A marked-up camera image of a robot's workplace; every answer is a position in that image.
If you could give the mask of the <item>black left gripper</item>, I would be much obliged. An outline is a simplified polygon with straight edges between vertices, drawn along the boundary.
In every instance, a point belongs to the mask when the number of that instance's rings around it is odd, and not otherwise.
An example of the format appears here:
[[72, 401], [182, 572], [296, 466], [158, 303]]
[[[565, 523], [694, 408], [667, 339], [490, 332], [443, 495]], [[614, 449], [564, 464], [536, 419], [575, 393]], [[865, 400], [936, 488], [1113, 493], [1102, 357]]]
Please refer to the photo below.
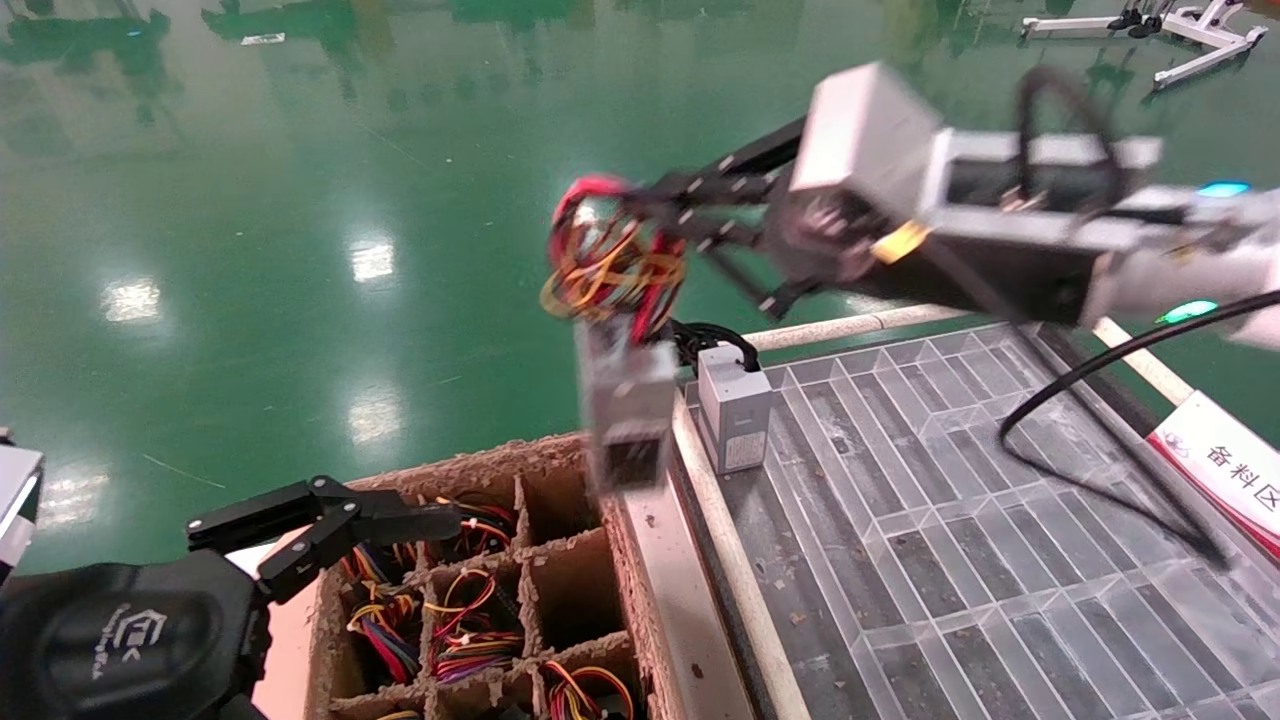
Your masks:
[[[218, 553], [312, 524], [259, 566]], [[100, 562], [3, 587], [5, 719], [259, 719], [255, 685], [271, 643], [269, 603], [287, 603], [360, 544], [457, 537], [453, 503], [365, 500], [314, 477], [187, 524], [172, 562]]]

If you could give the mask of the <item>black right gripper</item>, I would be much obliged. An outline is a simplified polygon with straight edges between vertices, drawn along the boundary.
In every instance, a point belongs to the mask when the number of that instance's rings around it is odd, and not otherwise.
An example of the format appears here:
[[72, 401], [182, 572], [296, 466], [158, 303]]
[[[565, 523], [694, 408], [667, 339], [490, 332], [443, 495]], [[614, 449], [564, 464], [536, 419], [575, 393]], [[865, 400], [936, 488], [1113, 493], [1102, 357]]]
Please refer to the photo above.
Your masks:
[[759, 205], [765, 209], [765, 258], [786, 279], [769, 290], [730, 255], [728, 247], [760, 252], [763, 233], [732, 219], [694, 209], [645, 211], [655, 228], [694, 246], [756, 310], [786, 318], [795, 304], [822, 292], [865, 295], [884, 301], [934, 301], [936, 272], [916, 258], [883, 263], [873, 247], [916, 218], [886, 211], [842, 188], [776, 190], [777, 174], [797, 156], [806, 120], [797, 118], [698, 170], [675, 170], [640, 188], [640, 202], [672, 206]]

